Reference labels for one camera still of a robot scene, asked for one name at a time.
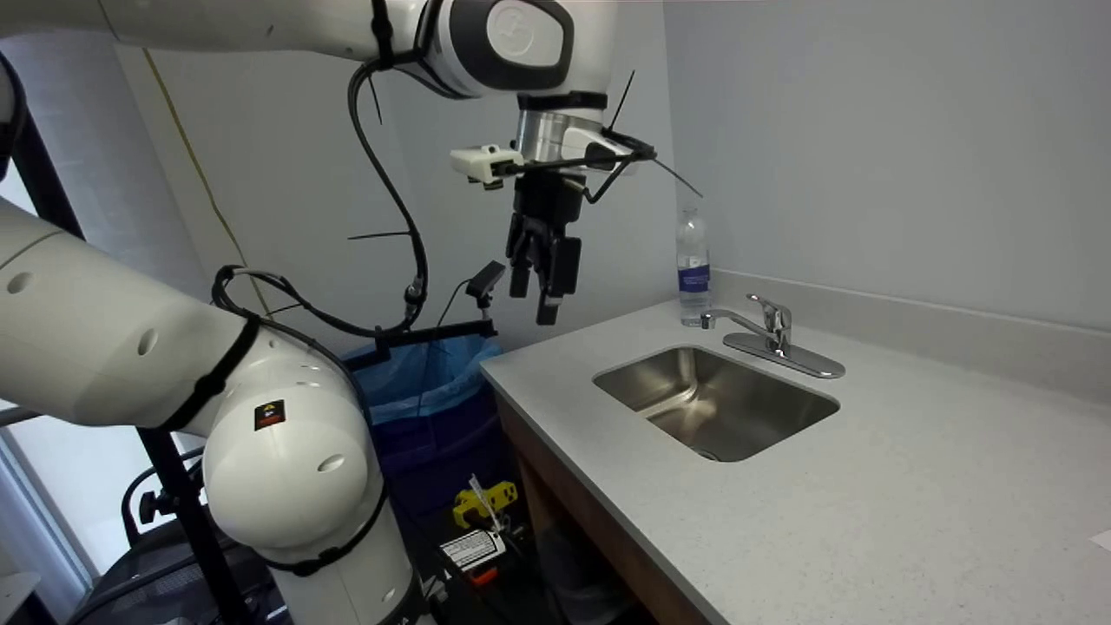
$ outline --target blue trash bin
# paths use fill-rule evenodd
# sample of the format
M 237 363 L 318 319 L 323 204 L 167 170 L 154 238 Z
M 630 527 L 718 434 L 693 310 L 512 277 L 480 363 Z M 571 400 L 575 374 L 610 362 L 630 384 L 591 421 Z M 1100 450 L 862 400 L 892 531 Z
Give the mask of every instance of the blue trash bin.
M 445 539 L 469 477 L 488 486 L 516 480 L 492 389 L 480 370 L 492 355 L 492 338 L 448 338 L 392 346 L 389 362 L 350 370 L 409 546 Z

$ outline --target stainless steel sink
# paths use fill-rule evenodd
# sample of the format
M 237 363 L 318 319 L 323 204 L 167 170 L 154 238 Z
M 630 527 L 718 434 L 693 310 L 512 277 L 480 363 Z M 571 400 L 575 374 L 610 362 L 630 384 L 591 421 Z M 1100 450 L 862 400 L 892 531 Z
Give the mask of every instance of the stainless steel sink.
M 593 377 L 598 389 L 716 463 L 742 463 L 827 421 L 841 403 L 698 346 Z

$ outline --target countertop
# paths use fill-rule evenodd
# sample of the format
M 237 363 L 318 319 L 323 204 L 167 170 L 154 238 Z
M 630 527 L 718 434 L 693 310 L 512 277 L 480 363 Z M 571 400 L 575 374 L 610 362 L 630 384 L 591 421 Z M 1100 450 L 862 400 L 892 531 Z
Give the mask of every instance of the countertop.
M 489 383 L 713 621 L 1109 625 L 1111 406 L 794 326 L 819 383 L 686 329 L 673 302 L 488 363 Z M 841 414 L 710 463 L 593 384 L 667 346 L 834 395 Z

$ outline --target plastic bottle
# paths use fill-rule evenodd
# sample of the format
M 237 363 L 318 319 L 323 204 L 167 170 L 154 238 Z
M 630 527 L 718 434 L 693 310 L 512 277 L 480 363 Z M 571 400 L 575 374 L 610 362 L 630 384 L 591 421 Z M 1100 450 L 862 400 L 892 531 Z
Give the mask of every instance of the plastic bottle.
M 713 268 L 710 268 L 710 233 L 698 204 L 681 209 L 678 245 L 678 289 L 681 289 L 681 322 L 698 326 L 713 300 Z

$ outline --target window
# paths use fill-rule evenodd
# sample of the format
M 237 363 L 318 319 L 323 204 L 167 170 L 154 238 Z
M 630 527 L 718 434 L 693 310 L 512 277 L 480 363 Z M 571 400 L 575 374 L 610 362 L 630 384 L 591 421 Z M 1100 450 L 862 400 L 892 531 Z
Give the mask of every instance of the window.
M 0 199 L 35 216 L 19 168 L 0 179 Z M 149 468 L 132 428 L 76 428 L 40 415 L 6 428 L 19 450 L 63 513 L 86 558 L 104 574 L 127 547 L 119 500 L 127 486 Z

